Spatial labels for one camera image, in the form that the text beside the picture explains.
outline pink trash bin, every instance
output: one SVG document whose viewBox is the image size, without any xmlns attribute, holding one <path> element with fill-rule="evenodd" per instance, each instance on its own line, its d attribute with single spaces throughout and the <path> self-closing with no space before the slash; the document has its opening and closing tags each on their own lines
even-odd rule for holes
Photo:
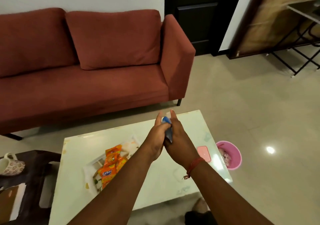
<svg viewBox="0 0 320 225">
<path fill-rule="evenodd" d="M 240 167 L 242 163 L 242 157 L 239 149 L 228 141 L 219 141 L 216 143 L 218 148 L 223 149 L 227 154 L 229 154 L 231 161 L 228 167 L 229 170 L 235 170 Z"/>
</svg>

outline person's right hand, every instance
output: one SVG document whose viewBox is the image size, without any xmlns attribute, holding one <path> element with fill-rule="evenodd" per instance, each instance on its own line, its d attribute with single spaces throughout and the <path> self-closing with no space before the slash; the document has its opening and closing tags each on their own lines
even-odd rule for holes
<svg viewBox="0 0 320 225">
<path fill-rule="evenodd" d="M 170 113 L 173 132 L 172 143 L 165 138 L 164 145 L 170 157 L 187 170 L 191 162 L 200 156 L 192 141 L 184 131 L 176 113 L 173 110 L 170 110 Z"/>
</svg>

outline person's left hand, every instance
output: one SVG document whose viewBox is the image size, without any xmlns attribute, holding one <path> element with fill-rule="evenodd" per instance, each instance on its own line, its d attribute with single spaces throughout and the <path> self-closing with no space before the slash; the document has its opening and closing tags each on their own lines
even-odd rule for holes
<svg viewBox="0 0 320 225">
<path fill-rule="evenodd" d="M 169 123 L 162 124 L 161 118 L 160 112 L 156 118 L 155 125 L 151 128 L 148 136 L 142 144 L 149 149 L 153 161 L 160 156 L 163 148 L 164 132 L 171 127 Z"/>
</svg>

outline beige floor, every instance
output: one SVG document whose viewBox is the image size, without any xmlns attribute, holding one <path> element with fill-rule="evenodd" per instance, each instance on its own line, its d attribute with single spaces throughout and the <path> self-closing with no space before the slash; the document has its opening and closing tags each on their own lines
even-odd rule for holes
<svg viewBox="0 0 320 225">
<path fill-rule="evenodd" d="M 286 51 L 280 54 L 292 65 L 302 64 Z M 314 70 L 310 64 L 290 78 L 273 56 L 198 56 L 180 107 L 169 102 L 34 128 L 18 133 L 25 137 L 20 142 L 0 136 L 0 156 L 33 149 L 61 152 L 68 136 L 152 119 L 160 109 L 200 109 L 215 141 L 228 140 L 240 149 L 242 166 L 230 174 L 248 202 L 275 224 L 319 224 L 320 71 Z M 197 196 L 135 211 L 129 224 L 181 223 L 178 216 Z"/>
</svg>

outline brown notebook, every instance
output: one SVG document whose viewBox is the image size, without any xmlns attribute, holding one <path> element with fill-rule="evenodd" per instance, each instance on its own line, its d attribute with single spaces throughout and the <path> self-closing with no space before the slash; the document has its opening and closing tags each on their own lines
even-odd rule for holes
<svg viewBox="0 0 320 225">
<path fill-rule="evenodd" d="M 0 191 L 0 224 L 17 219 L 26 184 Z"/>
</svg>

